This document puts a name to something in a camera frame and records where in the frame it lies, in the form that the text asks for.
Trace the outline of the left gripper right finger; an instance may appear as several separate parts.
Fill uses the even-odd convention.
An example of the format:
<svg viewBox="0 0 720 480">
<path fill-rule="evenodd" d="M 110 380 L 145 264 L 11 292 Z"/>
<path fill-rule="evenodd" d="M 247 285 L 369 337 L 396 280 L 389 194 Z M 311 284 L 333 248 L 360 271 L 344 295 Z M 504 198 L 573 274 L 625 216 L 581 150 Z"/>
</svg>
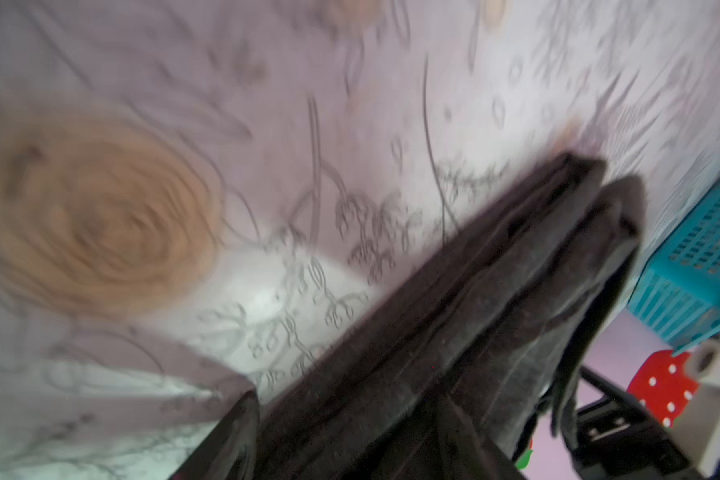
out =
<svg viewBox="0 0 720 480">
<path fill-rule="evenodd" d="M 436 429 L 444 479 L 521 479 L 522 474 L 489 440 L 485 444 L 471 419 L 447 395 L 438 398 Z"/>
</svg>

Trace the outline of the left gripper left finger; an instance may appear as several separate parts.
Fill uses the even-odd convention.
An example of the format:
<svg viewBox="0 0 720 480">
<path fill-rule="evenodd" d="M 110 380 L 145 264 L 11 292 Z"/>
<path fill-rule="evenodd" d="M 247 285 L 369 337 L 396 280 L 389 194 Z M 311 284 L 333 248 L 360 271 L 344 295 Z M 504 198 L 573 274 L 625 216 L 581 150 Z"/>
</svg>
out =
<svg viewBox="0 0 720 480">
<path fill-rule="evenodd" d="M 259 421 L 258 397 L 246 392 L 169 479 L 252 479 Z"/>
</svg>

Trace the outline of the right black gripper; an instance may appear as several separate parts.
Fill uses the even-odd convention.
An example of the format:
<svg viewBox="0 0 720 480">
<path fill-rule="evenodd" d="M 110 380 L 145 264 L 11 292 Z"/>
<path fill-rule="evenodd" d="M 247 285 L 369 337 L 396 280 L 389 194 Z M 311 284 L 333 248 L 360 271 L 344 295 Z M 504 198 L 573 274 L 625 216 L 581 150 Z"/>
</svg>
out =
<svg viewBox="0 0 720 480">
<path fill-rule="evenodd" d="M 584 367 L 581 379 L 602 397 L 577 411 L 570 451 L 582 480 L 692 480 L 701 475 L 668 431 L 635 397 Z"/>
</svg>

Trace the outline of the dark grey pinstripe shirt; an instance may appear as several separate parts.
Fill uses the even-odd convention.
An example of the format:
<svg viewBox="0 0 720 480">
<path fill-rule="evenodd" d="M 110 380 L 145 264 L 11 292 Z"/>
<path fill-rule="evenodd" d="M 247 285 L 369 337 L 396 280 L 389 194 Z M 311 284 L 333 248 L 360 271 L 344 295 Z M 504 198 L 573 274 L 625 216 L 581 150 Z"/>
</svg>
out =
<svg viewBox="0 0 720 480">
<path fill-rule="evenodd" d="M 643 180 L 565 153 L 404 283 L 274 408 L 258 479 L 444 479 L 438 398 L 509 460 L 543 415 L 577 446 L 583 359 L 640 250 Z"/>
</svg>

